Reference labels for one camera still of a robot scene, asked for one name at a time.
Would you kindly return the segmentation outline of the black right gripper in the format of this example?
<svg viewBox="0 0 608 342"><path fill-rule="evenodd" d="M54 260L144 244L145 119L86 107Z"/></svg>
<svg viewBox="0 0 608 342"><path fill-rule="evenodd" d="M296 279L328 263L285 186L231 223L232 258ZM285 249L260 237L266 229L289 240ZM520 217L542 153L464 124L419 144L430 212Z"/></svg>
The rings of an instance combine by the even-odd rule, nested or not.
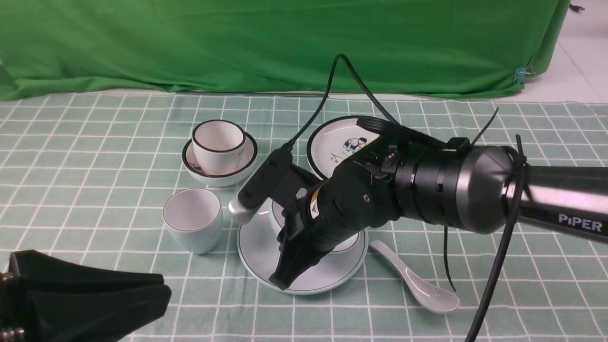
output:
<svg viewBox="0 0 608 342"><path fill-rule="evenodd" d="M325 182L305 188L283 210L276 236L279 259L269 282L286 290L342 242L366 228L399 219L396 145L367 145L345 159Z"/></svg>

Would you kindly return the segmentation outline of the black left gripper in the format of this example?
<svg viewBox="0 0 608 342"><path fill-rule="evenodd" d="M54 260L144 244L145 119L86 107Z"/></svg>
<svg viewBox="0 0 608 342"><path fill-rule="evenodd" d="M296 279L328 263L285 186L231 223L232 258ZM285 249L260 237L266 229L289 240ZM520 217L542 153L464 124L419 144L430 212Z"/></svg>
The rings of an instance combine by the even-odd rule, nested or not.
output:
<svg viewBox="0 0 608 342"><path fill-rule="evenodd" d="M163 275L81 266L15 251L1 273L3 342L118 342L163 317Z"/></svg>

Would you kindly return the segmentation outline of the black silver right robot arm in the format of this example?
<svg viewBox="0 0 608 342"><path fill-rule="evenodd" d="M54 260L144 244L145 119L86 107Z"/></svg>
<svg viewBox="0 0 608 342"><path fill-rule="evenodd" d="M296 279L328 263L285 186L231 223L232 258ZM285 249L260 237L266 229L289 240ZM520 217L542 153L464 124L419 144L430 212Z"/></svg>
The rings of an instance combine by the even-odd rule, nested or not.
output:
<svg viewBox="0 0 608 342"><path fill-rule="evenodd" d="M337 245L402 217L491 234L519 221L607 242L607 169L529 165L509 146L441 142L397 123L357 117L377 134L283 205L280 258L269 281L285 290Z"/></svg>

